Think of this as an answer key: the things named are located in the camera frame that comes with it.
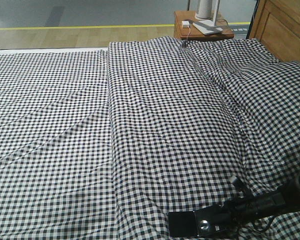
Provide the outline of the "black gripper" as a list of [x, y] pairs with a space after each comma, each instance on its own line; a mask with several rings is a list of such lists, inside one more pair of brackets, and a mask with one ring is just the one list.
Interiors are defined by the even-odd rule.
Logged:
[[235, 198], [227, 200], [223, 207], [214, 204], [196, 211], [198, 223], [207, 221], [208, 223], [222, 223], [230, 219], [237, 224], [246, 224], [277, 215], [282, 208], [282, 194], [276, 190], [257, 196]]

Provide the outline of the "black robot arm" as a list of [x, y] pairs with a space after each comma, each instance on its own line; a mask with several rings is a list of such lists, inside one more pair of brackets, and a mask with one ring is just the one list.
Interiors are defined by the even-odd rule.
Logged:
[[210, 225], [243, 225], [269, 216], [279, 216], [300, 211], [300, 175], [271, 192], [253, 195], [236, 176], [230, 178], [244, 197], [227, 200], [222, 205], [212, 205], [194, 212], [196, 222]]

